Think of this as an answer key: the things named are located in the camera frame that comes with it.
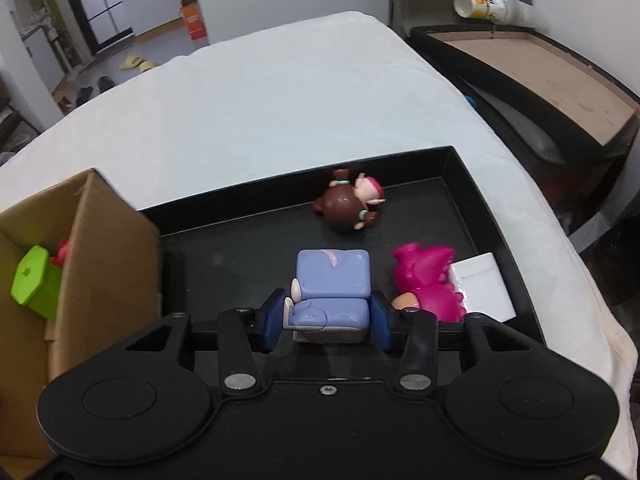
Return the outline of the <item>black slipper right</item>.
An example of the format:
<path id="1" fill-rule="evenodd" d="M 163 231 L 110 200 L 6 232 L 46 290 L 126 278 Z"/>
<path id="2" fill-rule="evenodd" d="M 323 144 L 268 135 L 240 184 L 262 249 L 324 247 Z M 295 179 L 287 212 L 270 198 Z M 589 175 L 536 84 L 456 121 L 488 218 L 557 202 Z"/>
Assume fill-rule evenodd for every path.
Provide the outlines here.
<path id="1" fill-rule="evenodd" d="M 114 88 L 114 87 L 115 87 L 114 81 L 112 81 L 109 76 L 101 76 L 98 79 L 99 92 L 104 93 L 104 92 L 107 92 L 108 90 L 111 90 L 111 88 Z"/>

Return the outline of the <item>purple block toy figurine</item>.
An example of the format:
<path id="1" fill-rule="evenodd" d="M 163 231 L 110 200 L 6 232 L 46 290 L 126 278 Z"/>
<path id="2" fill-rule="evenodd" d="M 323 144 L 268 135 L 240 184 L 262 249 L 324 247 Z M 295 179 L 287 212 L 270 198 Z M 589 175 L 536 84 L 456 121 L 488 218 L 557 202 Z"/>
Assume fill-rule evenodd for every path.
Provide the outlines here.
<path id="1" fill-rule="evenodd" d="M 363 249 L 297 254 L 282 325 L 299 344 L 360 344 L 369 333 L 370 256 Z"/>

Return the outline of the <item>magenta dinosaur toy figurine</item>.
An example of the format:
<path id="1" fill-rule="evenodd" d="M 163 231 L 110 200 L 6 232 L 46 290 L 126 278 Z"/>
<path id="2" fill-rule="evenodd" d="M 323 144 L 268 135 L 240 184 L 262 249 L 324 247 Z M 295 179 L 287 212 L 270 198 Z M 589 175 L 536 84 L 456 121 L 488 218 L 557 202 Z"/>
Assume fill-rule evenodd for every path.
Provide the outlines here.
<path id="1" fill-rule="evenodd" d="M 394 284 L 398 295 L 392 300 L 396 310 L 424 310 L 439 322 L 461 322 L 466 315 L 463 295 L 448 278 L 454 248 L 422 247 L 408 243 L 393 251 L 396 260 Z"/>

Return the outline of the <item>black slipper left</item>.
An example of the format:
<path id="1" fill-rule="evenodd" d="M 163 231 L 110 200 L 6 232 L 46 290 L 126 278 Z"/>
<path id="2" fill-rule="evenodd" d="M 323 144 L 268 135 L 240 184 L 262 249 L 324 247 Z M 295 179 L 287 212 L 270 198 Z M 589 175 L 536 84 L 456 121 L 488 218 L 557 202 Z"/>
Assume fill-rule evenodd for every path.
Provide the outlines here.
<path id="1" fill-rule="evenodd" d="M 91 100 L 93 88 L 91 86 L 81 87 L 76 93 L 75 107 L 80 107 Z"/>

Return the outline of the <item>black slipper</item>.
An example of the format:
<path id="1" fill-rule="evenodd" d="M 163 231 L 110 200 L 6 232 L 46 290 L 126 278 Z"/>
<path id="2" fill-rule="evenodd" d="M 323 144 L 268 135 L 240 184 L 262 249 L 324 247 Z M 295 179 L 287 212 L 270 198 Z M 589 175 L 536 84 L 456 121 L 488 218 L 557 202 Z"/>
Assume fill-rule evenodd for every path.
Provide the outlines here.
<path id="1" fill-rule="evenodd" d="M 114 88 L 114 87 L 115 87 L 114 81 L 112 81 L 109 76 L 101 76 L 98 79 L 99 92 L 104 93 L 104 92 L 107 92 L 108 90 L 111 90 L 111 88 Z"/>
<path id="2" fill-rule="evenodd" d="M 75 107 L 80 107 L 91 100 L 93 88 L 91 86 L 81 87 L 76 93 Z"/>

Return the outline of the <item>red blue toy figurine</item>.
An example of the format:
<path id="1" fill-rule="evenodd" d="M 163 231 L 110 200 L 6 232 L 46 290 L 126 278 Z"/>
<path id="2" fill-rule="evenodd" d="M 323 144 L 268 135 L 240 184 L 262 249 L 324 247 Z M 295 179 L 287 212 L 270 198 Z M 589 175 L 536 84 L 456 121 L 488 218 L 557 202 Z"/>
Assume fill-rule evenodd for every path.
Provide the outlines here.
<path id="1" fill-rule="evenodd" d="M 65 264 L 65 261 L 68 256 L 68 252 L 70 251 L 70 241 L 69 240 L 61 240 L 58 243 L 58 250 L 56 253 L 50 258 L 50 263 L 55 266 L 59 266 L 62 268 Z"/>

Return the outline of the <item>yellow slipper right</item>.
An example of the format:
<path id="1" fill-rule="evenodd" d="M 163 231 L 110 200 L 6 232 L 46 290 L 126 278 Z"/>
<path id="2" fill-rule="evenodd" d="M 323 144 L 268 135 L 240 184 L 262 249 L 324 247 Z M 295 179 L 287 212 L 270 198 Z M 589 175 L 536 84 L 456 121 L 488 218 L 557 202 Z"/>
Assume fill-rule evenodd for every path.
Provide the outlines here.
<path id="1" fill-rule="evenodd" d="M 138 69 L 139 69 L 139 72 L 140 72 L 140 73 L 145 73 L 145 72 L 147 72 L 148 70 L 152 70 L 152 69 L 153 69 L 153 68 L 155 68 L 155 67 L 156 67 L 156 64 L 155 64 L 154 62 L 151 62 L 151 61 L 143 61 L 143 62 L 138 66 Z"/>

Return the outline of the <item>white tablecloth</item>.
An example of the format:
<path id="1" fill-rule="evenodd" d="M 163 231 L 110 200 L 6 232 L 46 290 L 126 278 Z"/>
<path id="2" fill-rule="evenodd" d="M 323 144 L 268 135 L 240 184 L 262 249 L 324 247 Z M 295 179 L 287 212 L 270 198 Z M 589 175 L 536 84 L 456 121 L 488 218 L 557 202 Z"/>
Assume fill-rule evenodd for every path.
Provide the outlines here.
<path id="1" fill-rule="evenodd" d="M 137 209 L 279 174 L 450 145 L 506 238 L 549 346 L 623 408 L 638 354 L 534 180 L 462 94 L 346 12 L 213 44 L 61 119 L 1 169 L 11 207 L 89 168 Z"/>

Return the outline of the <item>yellow slipper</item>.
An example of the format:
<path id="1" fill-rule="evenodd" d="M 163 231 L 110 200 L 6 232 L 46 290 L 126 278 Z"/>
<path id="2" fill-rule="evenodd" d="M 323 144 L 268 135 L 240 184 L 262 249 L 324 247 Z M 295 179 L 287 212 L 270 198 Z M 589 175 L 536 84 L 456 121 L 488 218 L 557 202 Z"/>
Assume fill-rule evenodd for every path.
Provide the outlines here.
<path id="1" fill-rule="evenodd" d="M 138 66 L 138 69 L 139 69 L 139 72 L 140 72 L 140 73 L 145 73 L 145 72 L 147 72 L 148 70 L 152 70 L 152 69 L 153 69 L 153 68 L 155 68 L 155 67 L 156 67 L 156 64 L 155 64 L 154 62 L 151 62 L 151 61 L 143 61 L 143 62 Z"/>
<path id="2" fill-rule="evenodd" d="M 118 66 L 120 70 L 134 70 L 141 63 L 144 62 L 144 58 L 139 55 L 128 55 Z"/>

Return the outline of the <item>brown haired doll figurine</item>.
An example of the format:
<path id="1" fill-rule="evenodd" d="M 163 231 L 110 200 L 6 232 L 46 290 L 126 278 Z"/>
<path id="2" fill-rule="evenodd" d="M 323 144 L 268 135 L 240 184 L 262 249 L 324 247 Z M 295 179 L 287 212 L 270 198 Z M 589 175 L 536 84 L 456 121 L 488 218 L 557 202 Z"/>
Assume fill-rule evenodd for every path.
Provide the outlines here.
<path id="1" fill-rule="evenodd" d="M 378 220 L 378 206 L 386 201 L 378 180 L 363 172 L 354 182 L 346 168 L 333 171 L 333 179 L 324 193 L 311 205 L 312 210 L 339 233 L 370 228 Z"/>

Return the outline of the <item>orange cardboard box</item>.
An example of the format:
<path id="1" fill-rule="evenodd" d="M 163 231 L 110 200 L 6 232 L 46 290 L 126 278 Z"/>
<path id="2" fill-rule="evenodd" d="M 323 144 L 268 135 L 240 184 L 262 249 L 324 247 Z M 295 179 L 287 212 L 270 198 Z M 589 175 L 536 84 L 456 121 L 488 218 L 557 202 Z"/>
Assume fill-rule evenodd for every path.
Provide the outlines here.
<path id="1" fill-rule="evenodd" d="M 180 16 L 192 40 L 207 37 L 206 26 L 197 2 L 188 3 L 180 9 Z"/>

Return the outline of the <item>stack of paper cups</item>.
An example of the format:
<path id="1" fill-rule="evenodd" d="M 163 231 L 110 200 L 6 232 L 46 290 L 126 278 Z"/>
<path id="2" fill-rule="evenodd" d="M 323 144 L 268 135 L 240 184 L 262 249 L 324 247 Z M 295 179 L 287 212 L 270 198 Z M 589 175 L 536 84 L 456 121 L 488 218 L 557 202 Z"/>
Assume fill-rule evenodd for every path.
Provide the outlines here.
<path id="1" fill-rule="evenodd" d="M 460 18 L 485 20 L 501 26 L 548 28 L 544 14 L 521 0 L 454 0 L 452 4 Z"/>

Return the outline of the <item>white small box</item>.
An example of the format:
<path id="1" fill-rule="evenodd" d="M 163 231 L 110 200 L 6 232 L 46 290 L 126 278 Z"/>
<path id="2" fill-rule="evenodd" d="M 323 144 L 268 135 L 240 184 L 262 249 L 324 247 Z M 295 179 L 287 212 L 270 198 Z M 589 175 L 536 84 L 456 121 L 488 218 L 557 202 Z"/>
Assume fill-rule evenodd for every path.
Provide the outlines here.
<path id="1" fill-rule="evenodd" d="M 462 295 L 466 312 L 488 315 L 498 322 L 516 317 L 506 284 L 491 252 L 454 262 L 449 268 L 448 278 Z"/>

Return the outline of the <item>yellow slipper left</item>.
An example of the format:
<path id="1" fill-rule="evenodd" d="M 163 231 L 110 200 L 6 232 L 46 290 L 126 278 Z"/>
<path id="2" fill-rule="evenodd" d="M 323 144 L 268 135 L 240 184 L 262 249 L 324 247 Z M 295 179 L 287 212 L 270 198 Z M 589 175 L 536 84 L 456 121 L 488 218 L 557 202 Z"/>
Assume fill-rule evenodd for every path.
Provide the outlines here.
<path id="1" fill-rule="evenodd" d="M 134 70 L 141 63 L 144 62 L 144 58 L 139 55 L 128 55 L 118 66 L 120 70 Z"/>

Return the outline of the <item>green hexagonal plastic block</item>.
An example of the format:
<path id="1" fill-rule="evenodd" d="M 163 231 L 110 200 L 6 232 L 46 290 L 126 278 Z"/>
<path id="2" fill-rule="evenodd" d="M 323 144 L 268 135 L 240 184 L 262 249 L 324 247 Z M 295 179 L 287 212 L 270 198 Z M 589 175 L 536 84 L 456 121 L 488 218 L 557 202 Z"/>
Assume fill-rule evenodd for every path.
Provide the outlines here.
<path id="1" fill-rule="evenodd" d="M 61 284 L 62 269 L 50 261 L 46 248 L 35 245 L 17 263 L 10 294 L 20 306 L 54 321 Z"/>

